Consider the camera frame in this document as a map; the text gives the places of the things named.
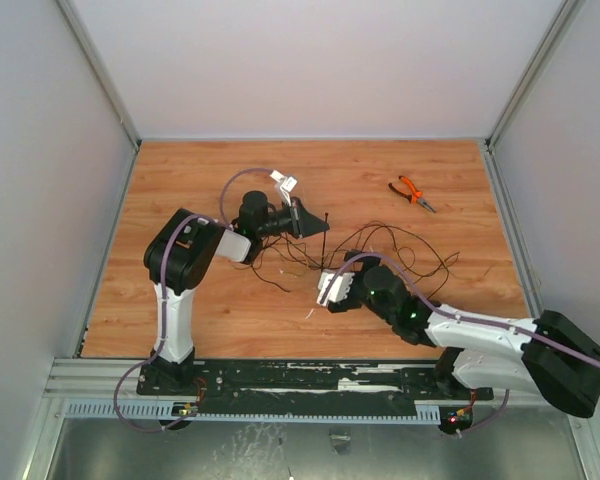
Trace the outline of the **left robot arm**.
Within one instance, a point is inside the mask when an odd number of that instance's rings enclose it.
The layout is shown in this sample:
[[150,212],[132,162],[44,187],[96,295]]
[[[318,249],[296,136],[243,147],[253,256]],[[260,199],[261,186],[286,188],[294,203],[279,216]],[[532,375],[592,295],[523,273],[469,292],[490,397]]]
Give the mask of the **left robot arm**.
[[230,225],[177,210],[143,258],[158,302],[158,336],[152,356],[167,362],[160,372],[162,385],[176,395],[194,385],[195,371],[184,363],[194,352],[193,299],[214,257],[250,265],[270,237],[288,234],[300,239],[328,230],[328,223],[311,214],[299,198],[291,197],[277,209],[261,191],[243,196]]

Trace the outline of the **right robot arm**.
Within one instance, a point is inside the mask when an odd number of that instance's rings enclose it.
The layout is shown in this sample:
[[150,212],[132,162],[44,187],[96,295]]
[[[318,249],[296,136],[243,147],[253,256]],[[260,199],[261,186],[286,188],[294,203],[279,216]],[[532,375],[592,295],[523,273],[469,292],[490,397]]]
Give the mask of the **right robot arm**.
[[442,349],[433,383],[446,398],[495,388],[540,395],[590,418],[600,398],[600,345],[563,314],[502,318],[423,300],[379,259],[353,272],[322,272],[318,304],[332,313],[367,308],[412,345]]

